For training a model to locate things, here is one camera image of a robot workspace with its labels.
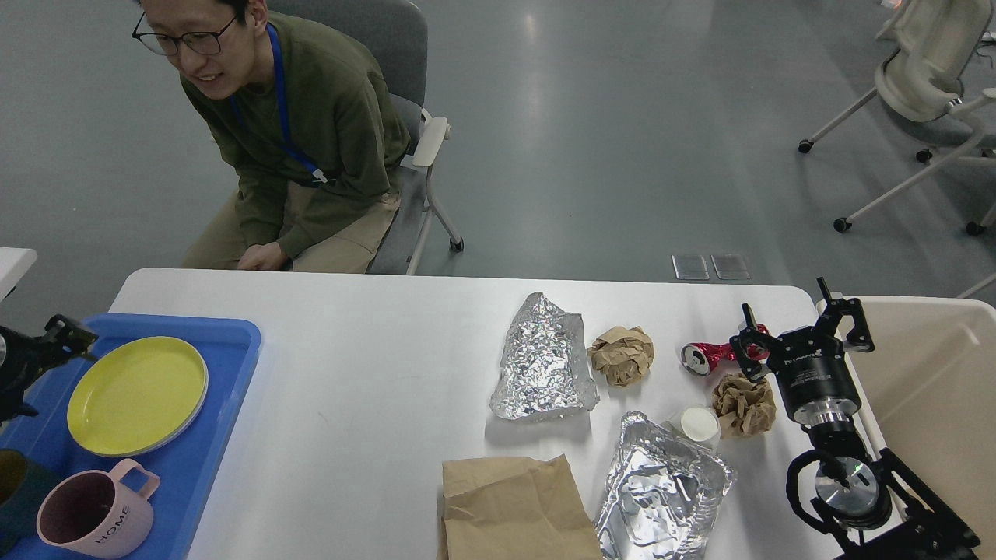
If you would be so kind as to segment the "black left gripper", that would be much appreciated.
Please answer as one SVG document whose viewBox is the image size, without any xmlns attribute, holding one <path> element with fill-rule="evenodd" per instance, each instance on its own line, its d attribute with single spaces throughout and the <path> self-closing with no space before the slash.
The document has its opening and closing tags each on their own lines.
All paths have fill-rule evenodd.
<svg viewBox="0 0 996 560">
<path fill-rule="evenodd" d="M 1 338 L 1 422 L 39 415 L 33 405 L 25 403 L 24 396 L 37 379 L 40 366 L 63 366 L 75 358 L 97 361 L 92 348 L 99 335 L 61 314 L 54 315 L 46 323 L 45 333 L 36 339 L 9 327 L 1 327 Z"/>
</svg>

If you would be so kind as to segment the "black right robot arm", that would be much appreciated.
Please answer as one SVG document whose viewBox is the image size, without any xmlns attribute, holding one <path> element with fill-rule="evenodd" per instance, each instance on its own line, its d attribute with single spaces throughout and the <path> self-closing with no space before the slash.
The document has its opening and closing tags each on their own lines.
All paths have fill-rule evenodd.
<svg viewBox="0 0 996 560">
<path fill-rule="evenodd" d="M 857 430 L 862 401 L 844 361 L 871 353 L 874 339 L 860 299 L 835 297 L 818 278 L 825 308 L 811 326 L 773 336 L 742 305 L 745 323 L 730 339 L 743 375 L 775 376 L 785 411 L 812 448 L 787 468 L 794 514 L 831 535 L 843 559 L 974 559 L 980 538 L 892 450 L 875 460 Z"/>
</svg>

